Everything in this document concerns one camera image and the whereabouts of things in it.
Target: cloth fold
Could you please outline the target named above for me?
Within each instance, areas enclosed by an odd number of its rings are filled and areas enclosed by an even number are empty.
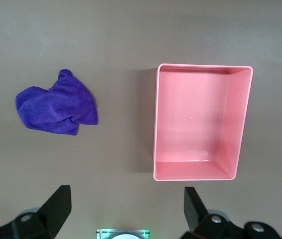
[[[16,96],[15,104],[22,123],[30,129],[76,135],[80,123],[98,123],[91,94],[67,69],[59,72],[49,91],[29,87]]]

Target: gray floor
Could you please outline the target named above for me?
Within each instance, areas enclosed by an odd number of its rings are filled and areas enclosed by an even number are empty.
[[[235,180],[153,180],[160,63],[253,67]],[[99,124],[77,136],[26,129],[16,94],[50,88],[63,68],[93,93]],[[184,186],[238,226],[263,221],[282,236],[282,1],[0,0],[0,225],[61,184],[73,210],[58,239],[98,228],[177,239],[188,229]]]

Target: pink bin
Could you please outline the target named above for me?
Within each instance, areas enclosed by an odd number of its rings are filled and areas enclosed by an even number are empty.
[[[250,66],[159,66],[156,181],[235,178],[252,74]]]

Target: white round object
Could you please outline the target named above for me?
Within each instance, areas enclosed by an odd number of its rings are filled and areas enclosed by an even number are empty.
[[[139,239],[139,238],[131,234],[122,234],[114,237],[113,239]]]

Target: screw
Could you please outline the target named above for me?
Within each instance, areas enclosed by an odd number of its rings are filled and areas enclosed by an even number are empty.
[[[255,231],[257,231],[258,233],[264,232],[264,228],[263,228],[261,225],[257,224],[257,223],[253,223],[253,224],[252,224],[252,228],[253,228]]]
[[[211,219],[214,223],[221,223],[222,222],[221,218],[217,215],[212,216]]]
[[[24,223],[24,222],[27,222],[30,218],[31,218],[31,214],[27,214],[27,215],[23,216],[20,219],[20,221]]]

